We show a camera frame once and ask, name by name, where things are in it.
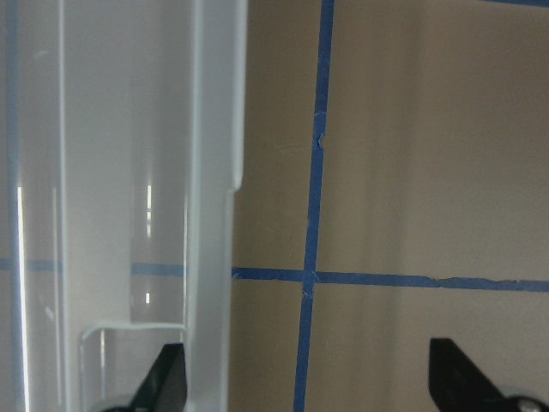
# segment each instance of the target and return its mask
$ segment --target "transparent plastic container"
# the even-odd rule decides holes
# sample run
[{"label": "transparent plastic container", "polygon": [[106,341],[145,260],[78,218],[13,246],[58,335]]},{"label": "transparent plastic container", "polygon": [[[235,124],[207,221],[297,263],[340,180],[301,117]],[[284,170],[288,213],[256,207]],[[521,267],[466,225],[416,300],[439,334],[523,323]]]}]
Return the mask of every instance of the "transparent plastic container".
[{"label": "transparent plastic container", "polygon": [[3,0],[3,410],[126,402],[183,342],[226,410],[245,0]]}]

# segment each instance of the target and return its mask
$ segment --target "black object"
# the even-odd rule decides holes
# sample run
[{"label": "black object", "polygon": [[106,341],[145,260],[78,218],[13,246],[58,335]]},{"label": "black object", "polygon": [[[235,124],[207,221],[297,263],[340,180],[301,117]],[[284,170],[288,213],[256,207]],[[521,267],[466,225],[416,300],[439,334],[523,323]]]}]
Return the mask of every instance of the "black object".
[{"label": "black object", "polygon": [[451,339],[431,339],[429,392],[441,412],[549,412],[530,397],[504,397]]},{"label": "black object", "polygon": [[164,345],[130,406],[104,412],[179,412],[187,401],[184,347],[182,343]]}]

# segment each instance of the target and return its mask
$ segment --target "plastic box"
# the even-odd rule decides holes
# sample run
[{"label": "plastic box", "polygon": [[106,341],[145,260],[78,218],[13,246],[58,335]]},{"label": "plastic box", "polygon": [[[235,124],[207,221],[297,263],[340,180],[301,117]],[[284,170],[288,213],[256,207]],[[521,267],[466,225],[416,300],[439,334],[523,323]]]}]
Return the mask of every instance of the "plastic box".
[{"label": "plastic box", "polygon": [[3,410],[121,402],[181,341],[226,410],[246,7],[3,0]]}]

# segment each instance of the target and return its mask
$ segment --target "screw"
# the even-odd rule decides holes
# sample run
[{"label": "screw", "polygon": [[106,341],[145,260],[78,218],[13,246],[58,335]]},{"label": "screw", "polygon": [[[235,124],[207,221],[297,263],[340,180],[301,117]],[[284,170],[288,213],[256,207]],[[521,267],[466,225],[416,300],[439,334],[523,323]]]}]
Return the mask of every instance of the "screw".
[{"label": "screw", "polygon": [[518,409],[521,412],[541,412],[541,406],[530,399],[519,399]]}]

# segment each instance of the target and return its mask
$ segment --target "brown surface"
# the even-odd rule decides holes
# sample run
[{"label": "brown surface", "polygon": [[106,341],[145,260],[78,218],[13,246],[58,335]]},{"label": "brown surface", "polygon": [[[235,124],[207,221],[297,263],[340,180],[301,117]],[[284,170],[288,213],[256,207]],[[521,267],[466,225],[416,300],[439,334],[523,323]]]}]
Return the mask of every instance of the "brown surface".
[{"label": "brown surface", "polygon": [[301,284],[232,283],[232,412],[290,412]]},{"label": "brown surface", "polygon": [[549,279],[549,9],[336,4],[318,268]]},{"label": "brown surface", "polygon": [[312,0],[250,1],[235,266],[303,268],[319,6]]},{"label": "brown surface", "polygon": [[317,285],[306,410],[432,411],[431,337],[451,337],[507,395],[547,399],[545,294]]}]

